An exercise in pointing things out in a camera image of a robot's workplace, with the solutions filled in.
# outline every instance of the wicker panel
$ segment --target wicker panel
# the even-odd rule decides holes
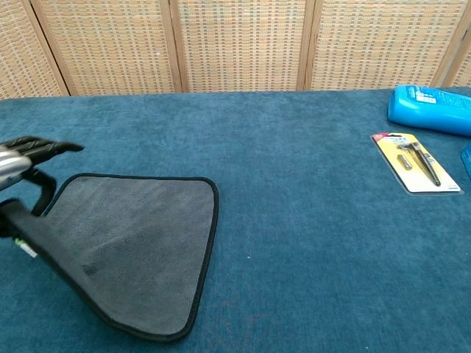
[[[467,0],[324,0],[313,90],[429,85]]]
[[[0,99],[61,96],[46,54],[19,0],[0,11]]]
[[[181,0],[190,91],[295,90],[305,0]]]
[[[174,91],[158,0],[39,2],[74,93]]]
[[[464,58],[458,73],[456,74],[454,86],[471,86],[471,48]]]

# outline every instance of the blue plastic container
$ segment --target blue plastic container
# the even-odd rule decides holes
[[[422,86],[397,86],[389,100],[388,119],[471,136],[471,97]]]

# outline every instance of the bottle label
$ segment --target bottle label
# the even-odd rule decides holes
[[[471,97],[444,92],[435,88],[407,86],[407,96],[410,99],[430,104],[443,104],[471,110]]]

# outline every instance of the packaged tool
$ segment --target packaged tool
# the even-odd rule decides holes
[[[461,193],[459,185],[414,135],[382,132],[372,139],[409,193]]]

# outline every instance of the blue object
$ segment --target blue object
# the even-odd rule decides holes
[[[471,179],[471,143],[468,143],[468,146],[463,150],[461,153],[461,158],[464,163],[464,167],[466,168],[466,171],[468,172],[468,175],[470,176]]]
[[[471,136],[471,97],[435,88],[397,86],[389,100],[388,119],[398,124]]]

